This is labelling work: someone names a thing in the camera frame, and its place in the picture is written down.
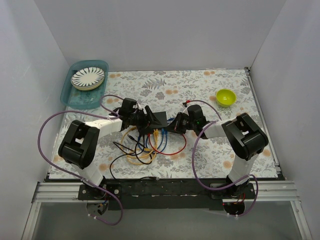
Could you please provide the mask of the aluminium frame rail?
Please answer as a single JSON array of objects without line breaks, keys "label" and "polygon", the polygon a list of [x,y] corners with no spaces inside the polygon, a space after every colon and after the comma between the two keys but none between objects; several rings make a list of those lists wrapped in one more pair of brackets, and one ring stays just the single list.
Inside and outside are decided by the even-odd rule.
[{"label": "aluminium frame rail", "polygon": [[107,179],[103,183],[111,197],[80,181],[39,182],[31,202],[31,209],[22,234],[30,240],[34,234],[42,203],[98,203],[108,201],[111,210],[119,210],[117,200],[124,209],[190,209],[210,208],[221,211],[223,204],[236,199],[255,202],[290,202],[300,234],[304,240],[312,238],[304,216],[300,197],[293,181],[259,179],[251,180],[238,192],[231,189],[208,190],[195,179],[128,180]]}]

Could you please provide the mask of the lime green bowl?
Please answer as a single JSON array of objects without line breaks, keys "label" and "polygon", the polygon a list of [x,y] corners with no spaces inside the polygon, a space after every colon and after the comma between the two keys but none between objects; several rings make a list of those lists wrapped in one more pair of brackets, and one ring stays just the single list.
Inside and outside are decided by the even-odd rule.
[{"label": "lime green bowl", "polygon": [[216,101],[221,107],[230,107],[236,100],[236,94],[230,89],[220,89],[216,93]]}]

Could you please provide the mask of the floral patterned table mat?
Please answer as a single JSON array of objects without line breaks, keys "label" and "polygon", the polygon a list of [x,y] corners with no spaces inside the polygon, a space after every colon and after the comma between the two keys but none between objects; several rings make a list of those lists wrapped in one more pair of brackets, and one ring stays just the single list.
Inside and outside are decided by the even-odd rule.
[{"label": "floral patterned table mat", "polygon": [[[229,89],[236,95],[236,102],[229,107],[218,105],[216,93]],[[74,120],[92,121],[94,115],[106,115],[119,107],[122,98],[137,100],[153,112],[165,111],[174,118],[184,110],[183,102],[201,106],[208,121],[228,120],[247,113],[262,127],[251,84],[242,69],[207,69],[180,71],[118,71],[110,72],[105,87],[104,107],[91,109],[86,115],[67,113],[58,138],[62,140]],[[149,141],[160,145],[163,154],[127,157],[116,143],[134,148],[138,137],[136,130],[115,132],[97,143],[94,163],[106,177],[138,179],[146,176],[164,178],[193,178],[192,152],[197,139],[193,131],[184,135],[169,133],[167,139],[159,137]],[[225,178],[234,163],[235,153],[225,137],[200,139],[195,149],[195,170],[199,178]]]}]

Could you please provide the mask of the black network switch box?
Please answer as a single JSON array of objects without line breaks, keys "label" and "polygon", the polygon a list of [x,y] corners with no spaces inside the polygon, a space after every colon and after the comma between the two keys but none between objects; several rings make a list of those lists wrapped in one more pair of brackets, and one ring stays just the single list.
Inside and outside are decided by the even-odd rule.
[{"label": "black network switch box", "polygon": [[159,120],[161,120],[161,125],[149,125],[147,128],[139,131],[140,134],[142,135],[147,135],[147,134],[152,134],[154,132],[154,130],[158,130],[158,129],[164,129],[165,127],[168,126],[168,123],[167,123],[167,114],[165,111],[161,111],[162,114],[161,116],[157,116],[157,118]]}]

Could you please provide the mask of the striped white plate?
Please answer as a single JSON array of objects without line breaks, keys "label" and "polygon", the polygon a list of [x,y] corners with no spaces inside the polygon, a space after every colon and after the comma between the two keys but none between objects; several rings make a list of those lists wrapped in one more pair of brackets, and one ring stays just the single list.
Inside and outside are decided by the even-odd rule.
[{"label": "striped white plate", "polygon": [[90,91],[99,87],[105,79],[105,72],[98,67],[86,67],[71,77],[71,84],[78,90]]}]

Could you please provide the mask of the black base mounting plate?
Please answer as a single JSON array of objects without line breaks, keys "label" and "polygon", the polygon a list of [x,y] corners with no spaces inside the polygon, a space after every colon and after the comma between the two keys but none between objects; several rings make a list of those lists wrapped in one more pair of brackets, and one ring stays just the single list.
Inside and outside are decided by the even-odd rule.
[{"label": "black base mounting plate", "polygon": [[100,185],[108,191],[81,184],[78,200],[107,201],[110,211],[119,210],[115,195],[125,210],[137,209],[208,209],[222,211],[223,202],[253,200],[256,196],[254,185],[249,183],[241,194],[236,196],[210,191],[193,178],[115,180],[104,179]]}]

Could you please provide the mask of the teal plastic tray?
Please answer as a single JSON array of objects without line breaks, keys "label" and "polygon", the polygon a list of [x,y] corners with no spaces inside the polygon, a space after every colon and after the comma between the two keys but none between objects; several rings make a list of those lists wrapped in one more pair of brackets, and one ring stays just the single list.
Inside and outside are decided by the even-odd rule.
[{"label": "teal plastic tray", "polygon": [[109,65],[103,60],[74,63],[66,75],[60,102],[77,110],[98,108],[105,93],[108,72]]}]

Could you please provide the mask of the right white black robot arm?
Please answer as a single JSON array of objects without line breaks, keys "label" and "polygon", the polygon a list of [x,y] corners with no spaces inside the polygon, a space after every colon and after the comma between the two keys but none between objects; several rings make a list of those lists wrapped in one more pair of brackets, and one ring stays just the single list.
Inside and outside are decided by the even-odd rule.
[{"label": "right white black robot arm", "polygon": [[[185,134],[186,131],[196,133],[197,139],[191,155],[191,166],[196,181],[206,190],[222,192],[232,199],[243,195],[250,182],[250,172],[255,160],[269,144],[267,135],[247,113],[242,113],[234,119],[208,121],[204,115],[192,116],[191,113],[180,112],[165,129],[177,134]],[[196,173],[196,147],[200,139],[220,137],[226,137],[234,151],[233,166],[224,185],[209,187],[201,182]]]}]

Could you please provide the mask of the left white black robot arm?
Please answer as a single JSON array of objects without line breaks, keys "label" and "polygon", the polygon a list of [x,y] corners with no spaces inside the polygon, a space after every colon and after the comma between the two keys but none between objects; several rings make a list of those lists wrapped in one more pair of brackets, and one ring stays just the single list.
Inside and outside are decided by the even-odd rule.
[{"label": "left white black robot arm", "polygon": [[98,140],[130,126],[135,126],[141,135],[152,133],[154,129],[167,125],[165,117],[165,112],[153,113],[148,106],[142,109],[135,103],[120,107],[102,119],[86,122],[74,120],[59,146],[58,155],[90,186],[89,194],[95,200],[101,200],[107,191],[101,184],[104,176],[94,163]]}]

